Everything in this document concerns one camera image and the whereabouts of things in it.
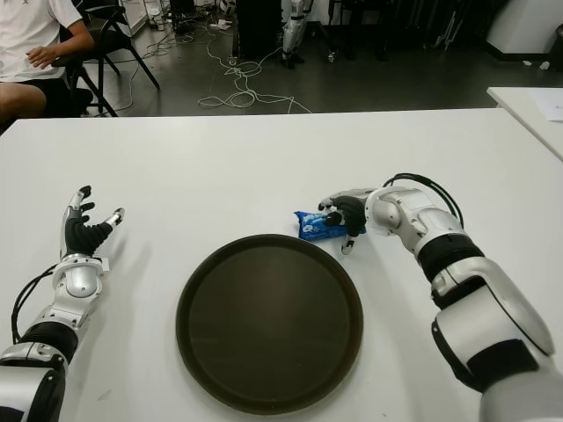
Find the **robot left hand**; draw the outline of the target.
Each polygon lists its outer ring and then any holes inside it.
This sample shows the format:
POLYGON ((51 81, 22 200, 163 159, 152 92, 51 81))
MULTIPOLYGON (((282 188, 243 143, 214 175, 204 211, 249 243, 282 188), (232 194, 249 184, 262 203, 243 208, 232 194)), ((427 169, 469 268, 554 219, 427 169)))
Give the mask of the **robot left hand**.
POLYGON ((69 255, 92 256, 109 238, 125 216, 125 209, 117 208, 108 218, 98 224, 88 225, 87 211, 94 209, 94 202, 84 203, 91 196, 91 186, 82 186, 72 196, 62 217, 60 259, 69 255))

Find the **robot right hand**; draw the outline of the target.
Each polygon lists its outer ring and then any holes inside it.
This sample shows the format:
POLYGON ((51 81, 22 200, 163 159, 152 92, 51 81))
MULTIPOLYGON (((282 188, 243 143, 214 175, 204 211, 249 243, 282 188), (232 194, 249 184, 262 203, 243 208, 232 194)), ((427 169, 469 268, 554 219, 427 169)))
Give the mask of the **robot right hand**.
POLYGON ((341 253, 348 255, 354 248, 356 238, 366 225, 365 204, 375 188, 355 188, 337 192, 318 203, 318 211, 325 215, 326 226, 343 226, 344 237, 341 253))

